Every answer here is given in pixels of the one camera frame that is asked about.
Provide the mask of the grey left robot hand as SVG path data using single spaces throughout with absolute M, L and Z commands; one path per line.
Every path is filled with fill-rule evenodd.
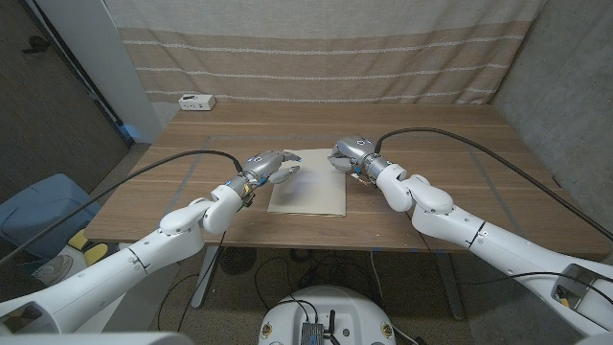
M 244 179 L 248 191 L 266 183 L 281 184 L 300 169 L 299 166 L 282 169 L 282 163 L 286 161 L 301 162 L 302 158 L 288 151 L 267 150 L 250 157 L 239 176 Z

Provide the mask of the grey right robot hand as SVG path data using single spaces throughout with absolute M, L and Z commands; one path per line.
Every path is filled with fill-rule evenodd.
M 328 156 L 332 166 L 344 173 L 357 173 L 376 181 L 390 162 L 375 152 L 375 145 L 360 136 L 344 137 L 337 141 Z

